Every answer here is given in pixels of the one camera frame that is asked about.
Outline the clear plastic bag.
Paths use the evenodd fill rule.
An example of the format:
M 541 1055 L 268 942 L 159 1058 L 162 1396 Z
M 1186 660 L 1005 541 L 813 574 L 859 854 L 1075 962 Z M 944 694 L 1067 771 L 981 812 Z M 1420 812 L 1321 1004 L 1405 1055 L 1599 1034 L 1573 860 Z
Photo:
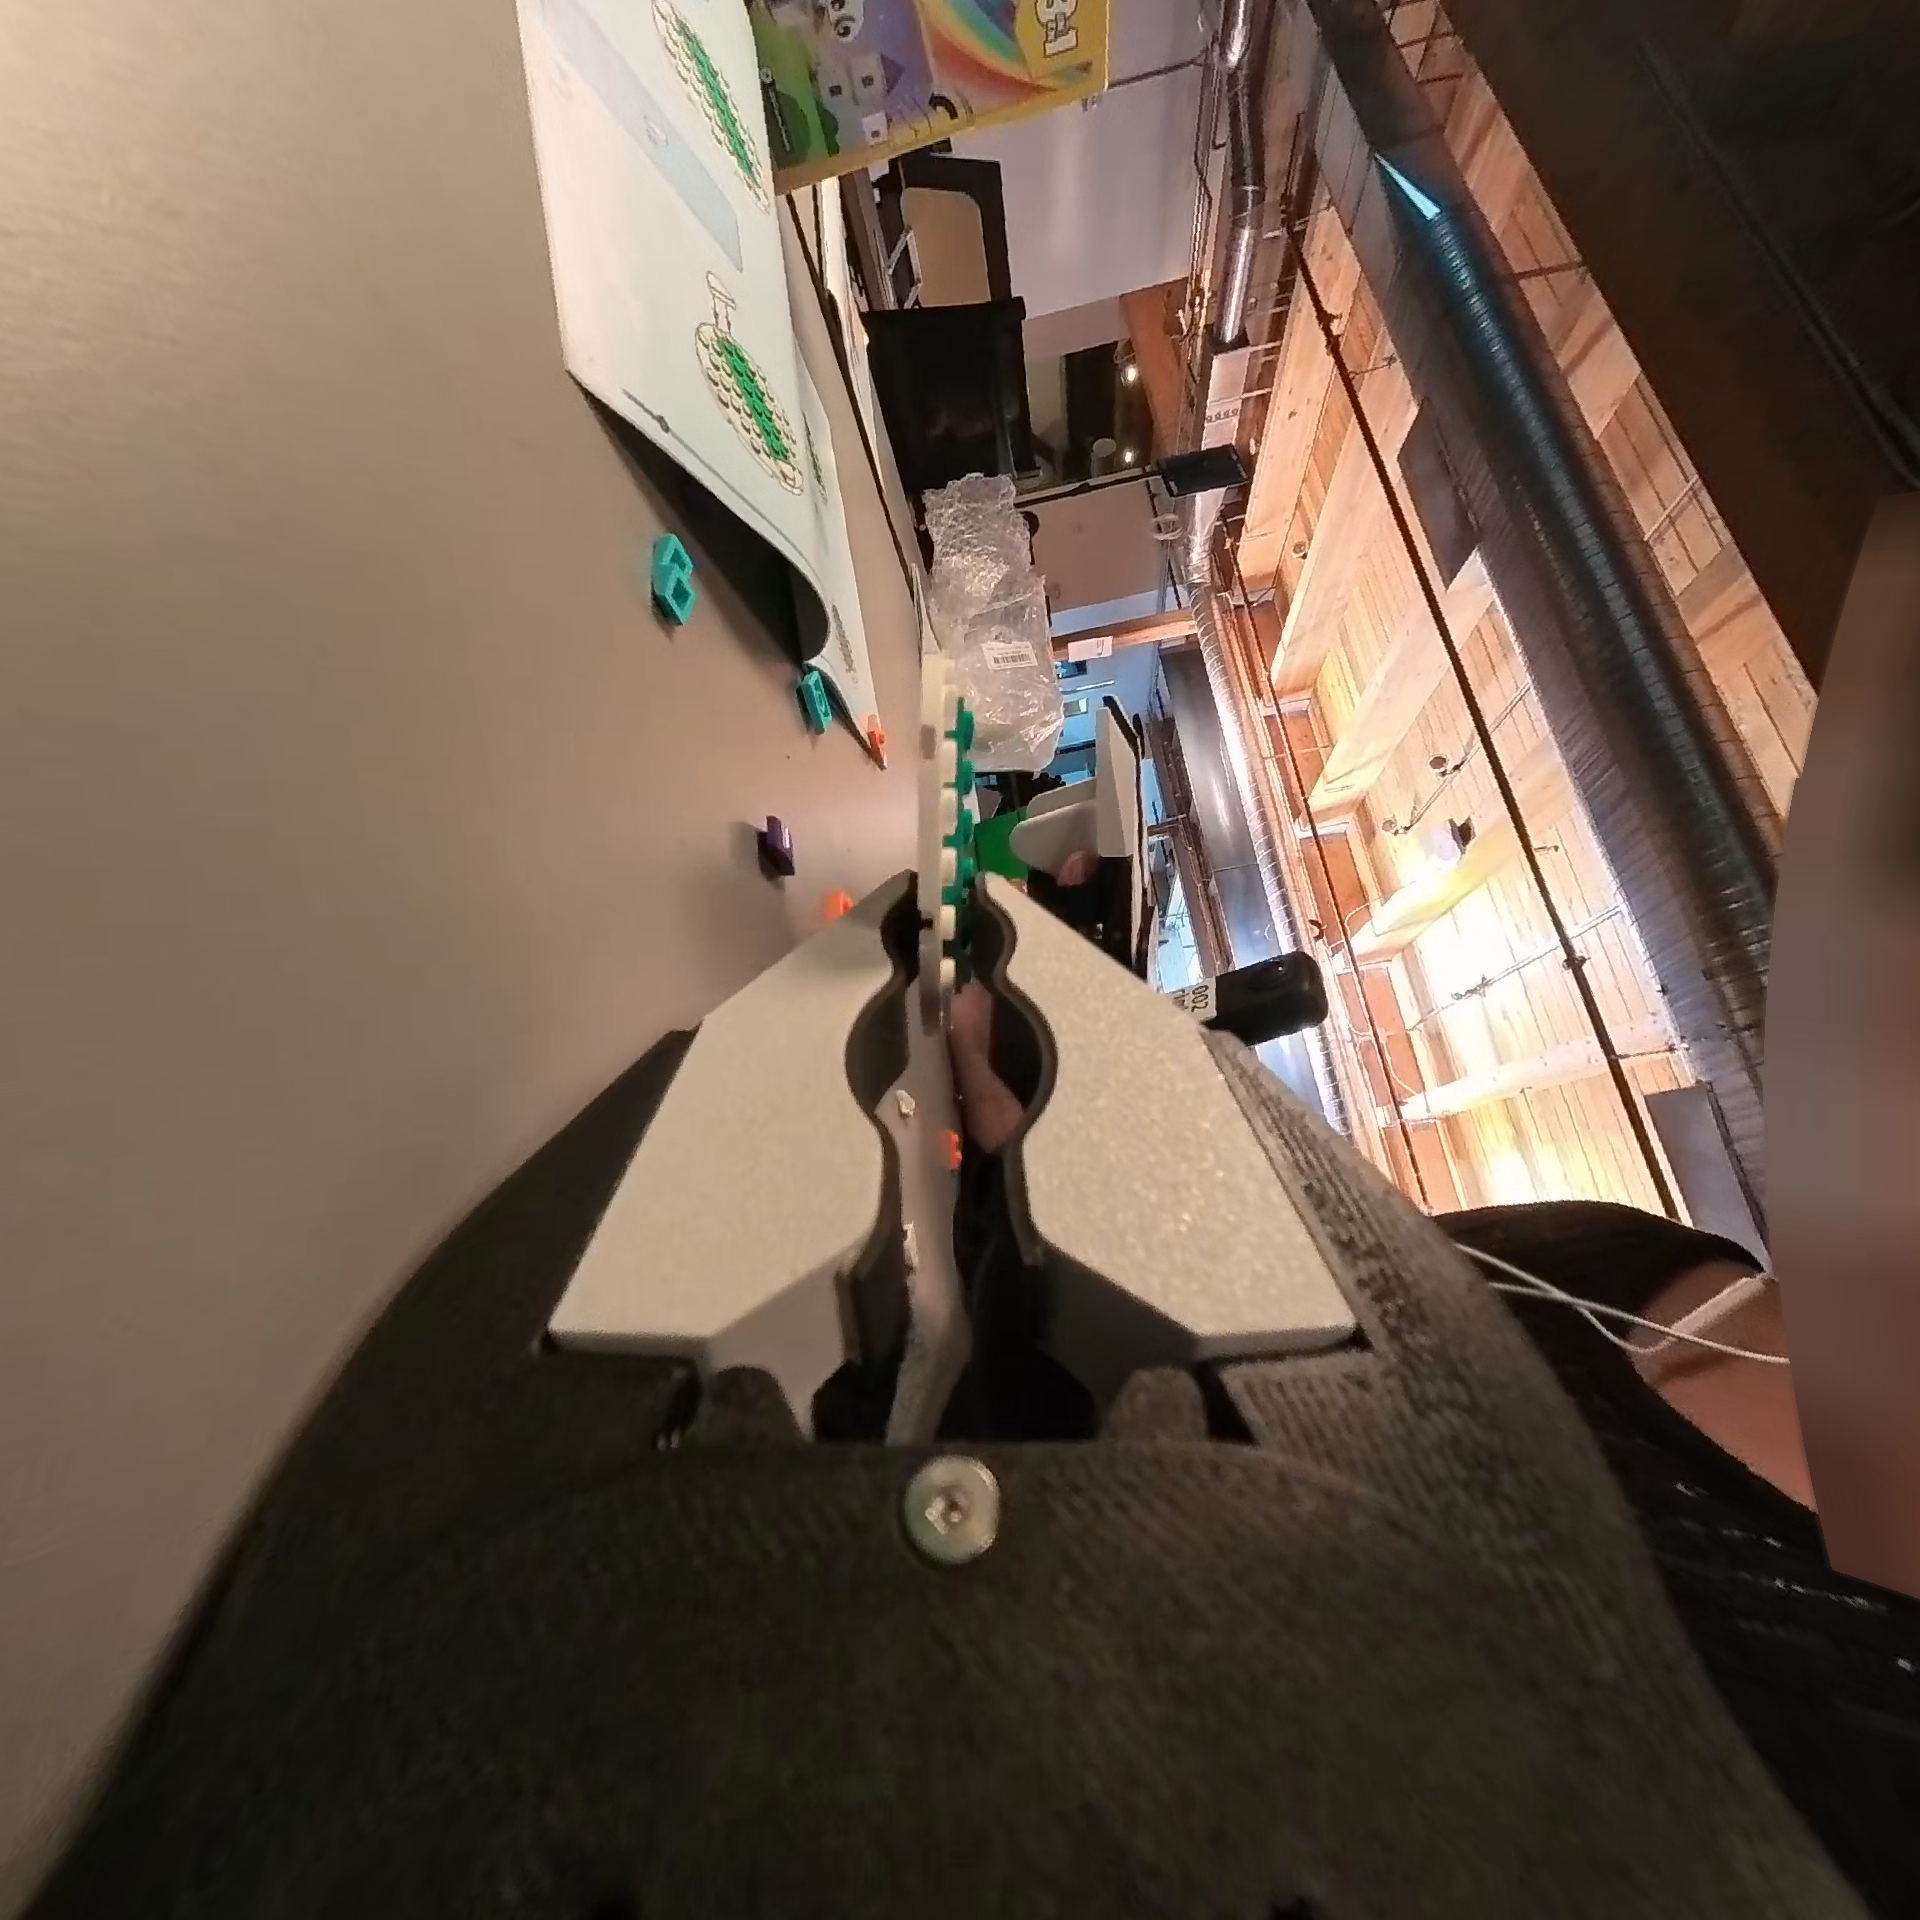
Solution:
M 1044 579 L 1005 475 L 969 472 L 923 496 L 928 619 L 986 774 L 1044 772 L 1066 730 Z

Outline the person's right hand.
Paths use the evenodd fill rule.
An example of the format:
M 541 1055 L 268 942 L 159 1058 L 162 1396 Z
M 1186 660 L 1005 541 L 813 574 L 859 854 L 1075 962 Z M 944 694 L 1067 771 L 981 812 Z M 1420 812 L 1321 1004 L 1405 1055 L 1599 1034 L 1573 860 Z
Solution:
M 996 1156 L 1018 1141 L 1028 1115 L 1028 1096 L 1023 1096 L 993 1063 L 996 1010 L 989 988 L 975 979 L 951 997 L 947 1022 L 959 1111 L 968 1139 L 986 1156 Z

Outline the green lego plate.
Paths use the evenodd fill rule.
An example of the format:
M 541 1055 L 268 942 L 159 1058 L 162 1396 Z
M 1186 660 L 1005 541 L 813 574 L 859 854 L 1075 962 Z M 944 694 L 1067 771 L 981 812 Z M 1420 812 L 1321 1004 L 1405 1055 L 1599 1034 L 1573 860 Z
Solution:
M 960 702 L 951 730 L 944 734 L 944 792 L 943 792 L 943 884 L 939 927 L 944 956 L 962 964 L 975 919 L 979 876 L 977 852 L 977 715 Z

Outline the ribbed metal duct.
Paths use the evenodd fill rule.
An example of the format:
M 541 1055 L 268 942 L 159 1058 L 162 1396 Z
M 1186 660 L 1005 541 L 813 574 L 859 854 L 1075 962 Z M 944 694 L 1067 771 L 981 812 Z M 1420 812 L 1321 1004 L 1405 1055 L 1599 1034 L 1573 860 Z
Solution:
M 1760 1077 L 1784 814 L 1378 4 L 1307 4 L 1396 243 L 1405 358 L 1703 1078 Z

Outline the colourful lego box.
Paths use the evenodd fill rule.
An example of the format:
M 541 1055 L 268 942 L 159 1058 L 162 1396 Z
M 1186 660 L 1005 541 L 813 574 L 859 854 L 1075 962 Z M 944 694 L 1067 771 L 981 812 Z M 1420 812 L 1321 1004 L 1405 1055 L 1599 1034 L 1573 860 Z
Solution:
M 1106 3 L 751 3 L 776 188 L 794 194 L 1095 98 Z

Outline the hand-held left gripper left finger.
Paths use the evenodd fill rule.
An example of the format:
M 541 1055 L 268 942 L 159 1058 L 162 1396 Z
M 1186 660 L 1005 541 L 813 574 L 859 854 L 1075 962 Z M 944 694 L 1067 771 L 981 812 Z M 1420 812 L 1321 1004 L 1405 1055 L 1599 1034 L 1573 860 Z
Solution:
M 692 1034 L 546 1334 L 572 1352 L 765 1373 L 801 1419 L 905 1332 L 900 1149 L 914 879 L 893 876 Z

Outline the person's black sweater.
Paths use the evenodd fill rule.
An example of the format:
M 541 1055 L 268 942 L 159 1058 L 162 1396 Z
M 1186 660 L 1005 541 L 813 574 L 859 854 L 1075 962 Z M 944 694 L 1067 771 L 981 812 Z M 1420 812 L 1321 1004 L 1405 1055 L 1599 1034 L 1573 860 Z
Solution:
M 1440 1214 L 1591 1429 L 1744 1736 L 1875 1916 L 1917 1916 L 1917 1608 L 1833 1571 L 1763 1261 L 1603 1203 Z

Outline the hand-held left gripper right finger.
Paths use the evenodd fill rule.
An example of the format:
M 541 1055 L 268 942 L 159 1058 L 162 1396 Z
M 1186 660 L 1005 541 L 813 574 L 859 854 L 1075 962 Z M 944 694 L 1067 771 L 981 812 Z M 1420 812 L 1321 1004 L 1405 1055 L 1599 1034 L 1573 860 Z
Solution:
M 972 1147 L 972 1389 L 986 1419 L 1091 1419 L 1149 1371 L 1320 1359 L 1361 1342 L 1340 1259 L 1260 1117 L 1283 1094 L 1088 936 L 979 884 L 993 1063 L 1028 1096 Z

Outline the black cabinet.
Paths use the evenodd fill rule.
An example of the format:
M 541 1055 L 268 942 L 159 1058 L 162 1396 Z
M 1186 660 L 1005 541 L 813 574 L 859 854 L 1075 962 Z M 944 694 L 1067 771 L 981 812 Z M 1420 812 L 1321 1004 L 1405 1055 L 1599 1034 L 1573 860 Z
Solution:
M 904 488 L 1035 470 L 1024 301 L 880 309 L 866 318 L 872 381 Z

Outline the open instruction booklet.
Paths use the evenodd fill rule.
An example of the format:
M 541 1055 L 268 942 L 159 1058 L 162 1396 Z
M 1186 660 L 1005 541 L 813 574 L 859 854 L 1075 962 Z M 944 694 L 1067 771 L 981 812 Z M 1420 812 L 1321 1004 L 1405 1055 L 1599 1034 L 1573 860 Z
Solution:
M 779 556 L 805 669 L 868 739 L 880 707 L 751 8 L 520 3 L 517 18 L 567 372 Z

